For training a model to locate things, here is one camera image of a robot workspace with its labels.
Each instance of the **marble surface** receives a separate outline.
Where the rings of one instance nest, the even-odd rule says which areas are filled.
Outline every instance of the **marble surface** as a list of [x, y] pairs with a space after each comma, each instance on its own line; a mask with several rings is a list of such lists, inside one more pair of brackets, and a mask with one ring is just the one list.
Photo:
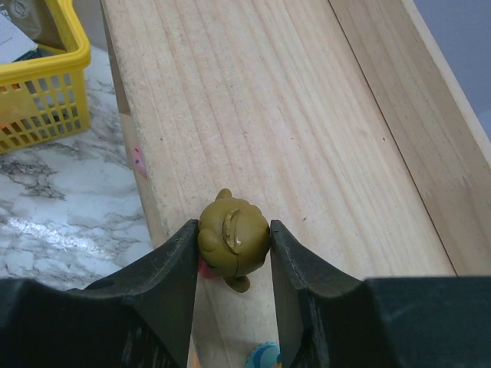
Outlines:
[[0, 156], [0, 277], [84, 288], [152, 250], [109, 60], [86, 70], [90, 130]]

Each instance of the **wooden surface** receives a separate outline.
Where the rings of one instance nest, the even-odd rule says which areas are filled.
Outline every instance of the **wooden surface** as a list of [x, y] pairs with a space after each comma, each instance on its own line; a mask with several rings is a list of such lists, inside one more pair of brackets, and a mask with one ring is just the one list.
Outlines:
[[412, 0], [330, 0], [458, 274], [491, 274], [491, 143]]
[[[327, 1], [103, 3], [163, 236], [229, 187], [355, 277], [454, 274]], [[250, 278], [199, 281], [202, 367], [277, 340], [269, 260]]]

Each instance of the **bag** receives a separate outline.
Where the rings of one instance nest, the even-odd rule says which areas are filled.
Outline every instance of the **bag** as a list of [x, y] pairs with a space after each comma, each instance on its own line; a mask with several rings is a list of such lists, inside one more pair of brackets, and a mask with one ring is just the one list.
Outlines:
[[0, 0], [0, 13], [37, 44], [64, 50], [45, 0]]

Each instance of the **brown toy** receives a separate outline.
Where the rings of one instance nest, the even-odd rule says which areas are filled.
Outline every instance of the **brown toy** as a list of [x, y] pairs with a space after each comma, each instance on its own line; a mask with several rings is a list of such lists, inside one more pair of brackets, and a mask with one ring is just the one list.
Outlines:
[[269, 224], [255, 205], [222, 189], [199, 218], [198, 247], [211, 271], [239, 293], [247, 274], [260, 268], [270, 247]]

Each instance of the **plastic basket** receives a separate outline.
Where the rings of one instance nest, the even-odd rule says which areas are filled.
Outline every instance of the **plastic basket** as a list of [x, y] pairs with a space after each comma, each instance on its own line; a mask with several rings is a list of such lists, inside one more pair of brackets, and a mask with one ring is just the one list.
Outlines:
[[0, 153], [90, 126], [84, 80], [84, 68], [91, 62], [89, 40], [72, 0], [45, 1], [65, 51], [0, 65]]

